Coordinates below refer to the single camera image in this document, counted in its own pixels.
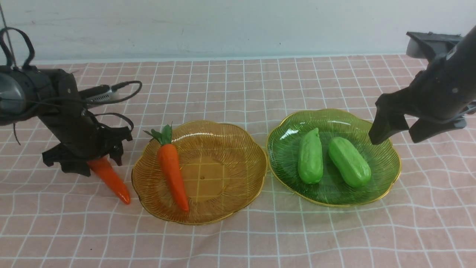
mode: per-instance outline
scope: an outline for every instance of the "amber glass plate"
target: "amber glass plate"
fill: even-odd
[[[401,161],[390,140],[372,145],[371,123],[337,109],[300,111],[291,114],[268,137],[267,149],[273,175],[287,188],[313,203],[324,206],[356,206],[383,198],[398,179]],[[298,175],[299,141],[318,127],[323,146],[324,176],[318,184],[307,185]],[[332,137],[348,139],[368,162],[372,177],[360,188],[349,187],[328,155]]]
[[[220,221],[248,206],[263,188],[265,151],[242,128],[193,121],[173,130],[190,211],[173,201],[156,160],[160,144],[151,140],[132,170],[132,185],[152,215],[187,225]]]

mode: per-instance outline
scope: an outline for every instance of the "carrot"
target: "carrot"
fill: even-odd
[[[145,133],[156,139],[161,147],[157,151],[157,161],[164,173],[165,179],[169,186],[169,191],[175,203],[185,212],[189,211],[188,197],[185,192],[182,173],[180,172],[179,153],[177,148],[172,144],[172,127],[164,126],[162,133],[151,130],[152,133]]]
[[[126,205],[130,204],[129,190],[112,168],[106,157],[91,160],[89,168],[111,189]]]

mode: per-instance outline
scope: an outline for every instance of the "green vegetable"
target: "green vegetable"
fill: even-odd
[[[332,138],[329,143],[329,156],[349,186],[358,188],[370,181],[370,166],[349,140],[342,137]]]
[[[306,133],[299,143],[297,171],[305,184],[315,184],[322,179],[324,163],[318,128]]]

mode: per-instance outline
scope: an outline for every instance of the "green carrot top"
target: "green carrot top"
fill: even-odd
[[[153,129],[151,130],[152,133],[147,130],[144,130],[144,132],[156,139],[162,146],[172,143],[172,127],[170,125],[164,126],[162,128],[162,133]]]

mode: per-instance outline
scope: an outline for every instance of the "green glass plate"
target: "green glass plate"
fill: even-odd
[[[383,198],[401,172],[401,160],[390,140],[372,145],[368,131],[372,123],[338,109],[300,111],[291,114],[268,136],[267,150],[273,175],[291,191],[324,206],[357,206]],[[318,127],[323,147],[324,176],[318,184],[304,184],[298,175],[299,141]],[[370,182],[351,188],[327,152],[332,137],[348,139],[372,170]]]

